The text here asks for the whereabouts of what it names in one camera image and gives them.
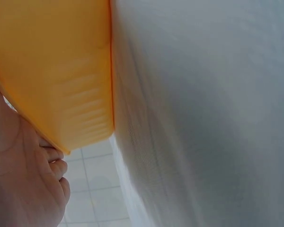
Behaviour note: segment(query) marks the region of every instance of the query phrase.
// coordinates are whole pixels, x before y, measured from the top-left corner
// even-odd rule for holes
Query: yellow basin
[[[114,129],[107,0],[0,0],[0,91],[65,153]]]

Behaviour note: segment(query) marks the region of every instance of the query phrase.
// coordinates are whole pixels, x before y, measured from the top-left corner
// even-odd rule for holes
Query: white fabric
[[[133,227],[284,227],[284,0],[114,0]]]

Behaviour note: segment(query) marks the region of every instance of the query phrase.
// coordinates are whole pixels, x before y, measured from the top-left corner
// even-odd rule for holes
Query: skin
[[[0,227],[57,227],[70,198],[61,151],[0,93]]]

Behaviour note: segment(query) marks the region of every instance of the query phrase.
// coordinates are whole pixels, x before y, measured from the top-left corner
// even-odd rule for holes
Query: grout line
[[[85,222],[69,222],[68,224],[99,224],[99,223],[106,223],[110,221],[123,221],[123,220],[130,220],[130,218],[118,218],[118,219],[112,219],[112,220],[105,220],[105,221],[85,221]]]
[[[65,212],[64,212],[63,219],[64,219],[64,224],[66,225],[66,227],[68,227],[68,224],[67,224],[67,222],[66,222],[66,218],[65,218]]]
[[[101,191],[101,190],[106,190],[106,189],[114,189],[114,188],[120,188],[121,186],[112,186],[112,187],[107,187],[107,188],[96,188],[96,189],[89,189],[89,190],[82,190],[82,191],[72,191],[71,193],[80,193],[80,192],[94,192],[94,191]]]
[[[113,153],[110,153],[110,154],[105,154],[105,155],[97,155],[97,156],[94,156],[94,157],[83,157],[83,154],[82,154],[82,158],[76,158],[76,159],[72,159],[72,160],[65,160],[66,162],[74,162],[74,161],[80,161],[80,160],[87,160],[87,159],[93,159],[93,158],[97,158],[97,157],[105,157],[105,156],[109,156],[109,155],[112,155]]]
[[[88,187],[88,189],[89,189],[89,191],[90,191],[90,187],[89,187],[89,179],[88,179],[88,177],[87,177],[87,171],[86,171],[86,168],[85,168],[84,160],[83,160],[83,167],[84,167],[84,172],[85,172],[85,177],[86,177],[87,187]],[[100,225],[99,225],[99,223],[98,223],[98,219],[97,219],[97,217],[96,217],[95,207],[94,207],[93,200],[91,199],[91,194],[90,194],[90,192],[89,192],[89,199],[90,199],[91,206],[92,206],[92,209],[93,209],[93,212],[94,212],[95,221],[97,222],[98,227],[100,227]]]

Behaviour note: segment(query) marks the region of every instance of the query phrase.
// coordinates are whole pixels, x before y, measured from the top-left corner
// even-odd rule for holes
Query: white tile wall
[[[98,221],[128,218],[120,187],[91,192]]]
[[[83,157],[97,157],[107,154],[112,154],[110,143],[105,140],[87,147],[82,148]]]
[[[99,223],[99,227],[132,227],[129,219]]]
[[[132,227],[108,140],[72,151],[71,198],[58,227]]]
[[[88,191],[83,160],[69,161],[65,178],[70,182],[71,192]]]
[[[89,181],[89,188],[104,189],[120,185],[115,161],[112,154],[84,159],[84,164]]]
[[[77,223],[77,224],[68,224],[68,227],[98,227],[98,223]]]

